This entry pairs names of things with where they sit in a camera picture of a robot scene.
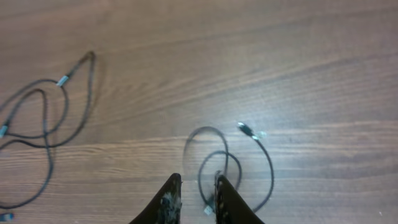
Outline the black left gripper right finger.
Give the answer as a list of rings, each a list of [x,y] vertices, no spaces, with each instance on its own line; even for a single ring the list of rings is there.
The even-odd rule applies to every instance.
[[[215,178],[217,224],[264,224],[224,175]]]

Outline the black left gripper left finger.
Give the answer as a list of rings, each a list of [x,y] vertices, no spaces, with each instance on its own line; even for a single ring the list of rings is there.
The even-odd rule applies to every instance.
[[[182,178],[173,173],[130,224],[180,224]]]

